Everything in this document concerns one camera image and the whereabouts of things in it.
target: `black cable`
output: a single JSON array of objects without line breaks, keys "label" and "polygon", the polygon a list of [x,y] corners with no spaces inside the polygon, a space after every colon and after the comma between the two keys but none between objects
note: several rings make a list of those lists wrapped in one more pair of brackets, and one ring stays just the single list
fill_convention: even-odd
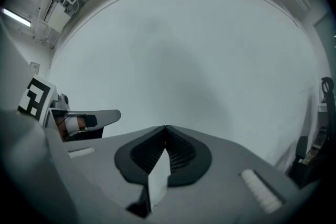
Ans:
[{"label": "black cable", "polygon": [[66,116],[65,118],[64,118],[64,120],[62,120],[60,123],[57,123],[57,125],[59,125],[59,124],[61,124],[63,121],[65,121],[67,118],[69,118],[69,117],[73,117],[73,116]]}]

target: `ceiling light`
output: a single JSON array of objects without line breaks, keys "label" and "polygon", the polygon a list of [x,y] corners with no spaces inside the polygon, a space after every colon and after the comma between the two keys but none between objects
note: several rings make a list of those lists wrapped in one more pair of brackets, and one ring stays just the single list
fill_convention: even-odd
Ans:
[{"label": "ceiling light", "polygon": [[29,22],[29,21],[27,21],[26,19],[23,19],[22,17],[20,17],[20,16],[18,16],[18,15],[16,15],[16,14],[10,12],[9,10],[6,10],[5,8],[2,8],[2,9],[1,9],[1,12],[2,12],[3,14],[8,15],[9,17],[11,17],[11,18],[13,18],[13,19],[19,21],[20,23],[23,23],[24,25],[27,25],[27,26],[30,27],[30,22]]}]

